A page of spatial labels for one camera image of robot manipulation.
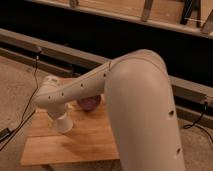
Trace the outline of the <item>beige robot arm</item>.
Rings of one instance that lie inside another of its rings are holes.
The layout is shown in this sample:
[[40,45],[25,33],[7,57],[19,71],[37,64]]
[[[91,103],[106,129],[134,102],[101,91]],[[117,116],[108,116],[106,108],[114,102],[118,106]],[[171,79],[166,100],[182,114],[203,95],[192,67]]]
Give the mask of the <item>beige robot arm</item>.
[[66,103],[102,94],[123,171],[186,171],[166,65],[151,50],[112,59],[62,84],[45,78],[35,103],[56,119]]

